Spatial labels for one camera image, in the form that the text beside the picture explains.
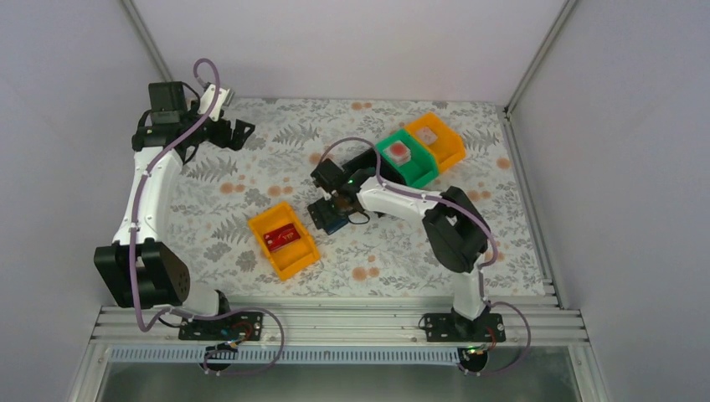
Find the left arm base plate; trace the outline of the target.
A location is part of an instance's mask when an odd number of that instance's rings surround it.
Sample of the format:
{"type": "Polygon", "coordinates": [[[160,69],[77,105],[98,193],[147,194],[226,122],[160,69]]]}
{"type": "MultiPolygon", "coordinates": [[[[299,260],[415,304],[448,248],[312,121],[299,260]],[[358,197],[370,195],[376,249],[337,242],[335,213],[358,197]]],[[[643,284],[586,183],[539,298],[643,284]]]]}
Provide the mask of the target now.
{"type": "Polygon", "coordinates": [[[178,338],[183,341],[259,341],[263,321],[263,312],[252,311],[214,321],[183,319],[178,338]]]}

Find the blue card holder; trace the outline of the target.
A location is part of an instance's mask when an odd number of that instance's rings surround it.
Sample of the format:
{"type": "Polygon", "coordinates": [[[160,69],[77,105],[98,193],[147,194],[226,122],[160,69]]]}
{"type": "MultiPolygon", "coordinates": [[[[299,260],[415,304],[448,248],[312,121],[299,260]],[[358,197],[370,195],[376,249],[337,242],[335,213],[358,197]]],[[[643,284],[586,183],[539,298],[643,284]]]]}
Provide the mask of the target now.
{"type": "Polygon", "coordinates": [[[324,218],[323,230],[328,235],[332,235],[348,223],[349,218],[346,215],[327,212],[324,218]]]}

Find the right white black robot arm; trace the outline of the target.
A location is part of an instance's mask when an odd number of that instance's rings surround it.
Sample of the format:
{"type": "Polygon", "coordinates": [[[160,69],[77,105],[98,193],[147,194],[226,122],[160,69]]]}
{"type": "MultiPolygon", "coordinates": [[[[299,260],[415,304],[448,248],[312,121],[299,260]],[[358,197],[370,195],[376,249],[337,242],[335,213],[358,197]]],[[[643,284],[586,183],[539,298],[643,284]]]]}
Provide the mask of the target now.
{"type": "Polygon", "coordinates": [[[473,324],[490,308],[476,263],[488,250],[491,229],[462,190],[433,192],[390,181],[375,168],[348,173],[330,159],[311,172],[322,197],[307,210],[317,229],[331,235],[355,213],[390,215],[422,225],[434,257],[456,274],[452,315],[473,324]]]}

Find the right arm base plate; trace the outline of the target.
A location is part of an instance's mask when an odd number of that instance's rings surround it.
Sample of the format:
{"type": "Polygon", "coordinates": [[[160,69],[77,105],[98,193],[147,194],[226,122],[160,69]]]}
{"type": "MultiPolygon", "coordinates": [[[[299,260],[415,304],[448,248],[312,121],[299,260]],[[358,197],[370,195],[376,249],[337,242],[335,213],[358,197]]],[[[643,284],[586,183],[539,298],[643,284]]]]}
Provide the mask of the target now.
{"type": "Polygon", "coordinates": [[[426,313],[420,318],[418,328],[432,343],[498,343],[507,340],[502,316],[491,312],[484,312],[474,320],[456,312],[426,313]]]}

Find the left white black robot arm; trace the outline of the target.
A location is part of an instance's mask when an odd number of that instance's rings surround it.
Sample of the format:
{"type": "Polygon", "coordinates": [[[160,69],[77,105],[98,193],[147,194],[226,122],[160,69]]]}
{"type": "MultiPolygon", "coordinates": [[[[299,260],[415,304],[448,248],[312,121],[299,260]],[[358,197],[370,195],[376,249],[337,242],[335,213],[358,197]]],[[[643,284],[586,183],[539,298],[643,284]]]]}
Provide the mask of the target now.
{"type": "Polygon", "coordinates": [[[234,93],[214,83],[193,99],[182,81],[151,83],[151,106],[131,138],[133,179],[126,212],[109,245],[95,249],[94,264],[116,305],[131,308],[140,329],[155,320],[142,313],[158,307],[158,317],[174,313],[191,321],[229,311],[223,292],[195,283],[188,266],[165,243],[172,196],[183,166],[205,142],[238,151],[255,125],[224,118],[234,93]]]}

